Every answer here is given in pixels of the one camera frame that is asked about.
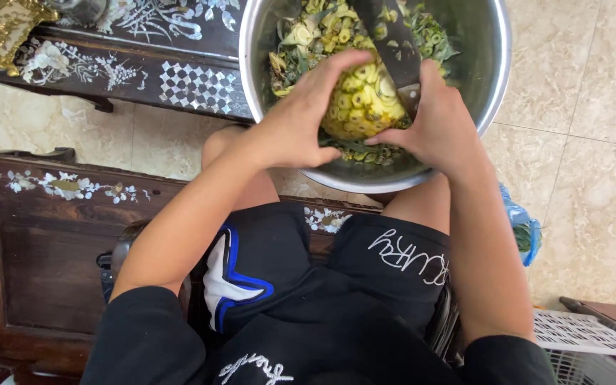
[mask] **marble floor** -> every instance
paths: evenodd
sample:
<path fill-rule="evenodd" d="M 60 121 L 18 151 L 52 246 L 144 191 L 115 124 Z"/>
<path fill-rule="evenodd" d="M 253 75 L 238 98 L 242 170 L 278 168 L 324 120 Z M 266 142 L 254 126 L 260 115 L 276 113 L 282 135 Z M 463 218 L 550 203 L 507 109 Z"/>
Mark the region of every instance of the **marble floor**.
<path fill-rule="evenodd" d="M 513 199 L 544 225 L 528 268 L 534 303 L 558 297 L 616 303 L 616 0 L 506 0 L 513 25 L 510 85 L 483 142 Z M 0 85 L 0 149 L 74 147 L 79 161 L 192 179 L 215 118 L 115 101 L 115 113 L 74 97 Z M 281 194 L 371 204 L 294 170 Z"/>

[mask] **ornate gold frame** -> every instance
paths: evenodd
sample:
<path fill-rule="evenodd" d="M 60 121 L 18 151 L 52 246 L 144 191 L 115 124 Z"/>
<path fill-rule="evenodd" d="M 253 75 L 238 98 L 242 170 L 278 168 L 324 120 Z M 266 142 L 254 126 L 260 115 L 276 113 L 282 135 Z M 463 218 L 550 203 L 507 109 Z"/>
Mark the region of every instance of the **ornate gold frame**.
<path fill-rule="evenodd" d="M 0 69 L 9 76 L 18 76 L 13 60 L 27 35 L 40 22 L 59 18 L 58 11 L 38 0 L 0 0 Z"/>

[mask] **checkered inlay pattern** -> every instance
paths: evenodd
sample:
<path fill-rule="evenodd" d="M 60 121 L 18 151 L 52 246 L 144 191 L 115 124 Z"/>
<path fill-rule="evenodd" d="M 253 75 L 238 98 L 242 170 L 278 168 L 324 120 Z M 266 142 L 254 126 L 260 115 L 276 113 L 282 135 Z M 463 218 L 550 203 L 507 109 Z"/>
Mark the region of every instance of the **checkered inlay pattern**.
<path fill-rule="evenodd" d="M 210 68 L 204 71 L 200 66 L 192 68 L 189 64 L 183 67 L 179 63 L 170 65 L 165 62 L 162 67 L 161 100 L 215 113 L 228 114 L 232 110 L 229 107 L 230 94 L 234 91 L 232 82 L 237 79 L 233 74 L 213 72 Z"/>

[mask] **knee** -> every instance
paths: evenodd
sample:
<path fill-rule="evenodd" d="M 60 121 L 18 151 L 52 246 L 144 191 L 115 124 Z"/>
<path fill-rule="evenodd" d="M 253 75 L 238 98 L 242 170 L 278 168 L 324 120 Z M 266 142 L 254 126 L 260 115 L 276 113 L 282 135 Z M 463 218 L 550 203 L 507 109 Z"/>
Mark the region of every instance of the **knee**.
<path fill-rule="evenodd" d="M 243 132 L 243 127 L 231 125 L 229 127 L 219 129 L 210 135 L 203 144 L 203 151 L 201 153 L 202 165 L 209 164 Z"/>

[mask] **forearm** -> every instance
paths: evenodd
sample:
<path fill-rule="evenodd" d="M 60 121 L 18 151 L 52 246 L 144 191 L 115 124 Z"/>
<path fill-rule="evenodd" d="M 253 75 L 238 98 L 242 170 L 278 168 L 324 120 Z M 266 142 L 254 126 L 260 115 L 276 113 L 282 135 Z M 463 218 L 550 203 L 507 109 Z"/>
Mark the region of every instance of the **forearm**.
<path fill-rule="evenodd" d="M 510 334 L 533 339 L 524 267 L 493 165 L 483 149 L 462 178 L 450 179 L 450 274 L 467 342 Z"/>
<path fill-rule="evenodd" d="M 125 259 L 112 298 L 141 286 L 179 292 L 245 185 L 264 168 L 247 139 L 240 137 L 149 223 Z"/>

